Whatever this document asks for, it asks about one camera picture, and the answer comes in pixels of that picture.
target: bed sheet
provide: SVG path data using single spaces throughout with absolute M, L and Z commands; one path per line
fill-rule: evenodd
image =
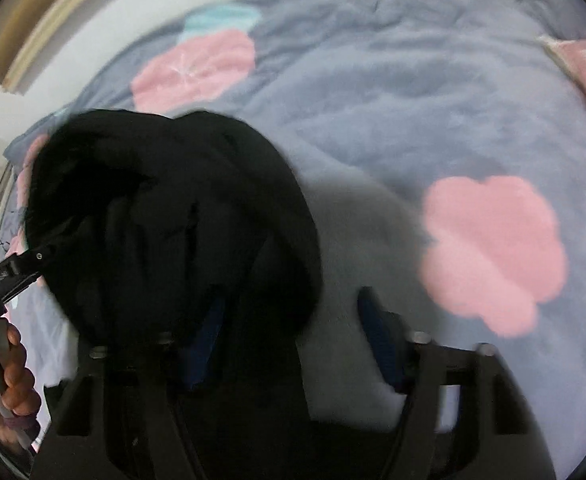
M 586 101 L 538 38 L 586 35 L 586 9 L 573 5 L 197 9 L 126 48 L 14 141 L 6 155 L 26 169 L 1 240 L 19 250 L 33 143 L 69 114 L 238 117 L 286 156 L 319 231 L 325 290 L 299 342 L 311 416 L 380 431 L 399 418 L 403 398 L 382 382 L 356 317 L 356 292 L 370 285 L 440 344 L 497 346 L 566 478 L 586 454 Z M 563 20 L 566 6 L 578 10 Z M 72 329 L 45 286 L 10 315 L 40 383 L 73 374 Z

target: black fabric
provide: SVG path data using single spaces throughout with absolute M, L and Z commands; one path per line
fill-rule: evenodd
M 208 112 L 74 117 L 35 160 L 25 229 L 30 247 L 57 247 L 44 277 L 92 344 L 188 343 L 212 295 L 237 306 L 249 275 L 297 334 L 321 290 L 292 171 L 250 126 Z

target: human hand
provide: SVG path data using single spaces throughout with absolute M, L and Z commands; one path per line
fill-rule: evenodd
M 6 392 L 2 395 L 2 401 L 16 415 L 37 413 L 42 400 L 33 389 L 35 385 L 33 373 L 25 367 L 26 349 L 20 344 L 20 332 L 15 326 L 9 325 L 6 335 L 11 348 L 6 361 L 1 362 L 4 367 L 4 382 L 7 386 Z M 16 454 L 21 452 L 16 432 L 4 424 L 2 415 L 0 415 L 0 442 Z

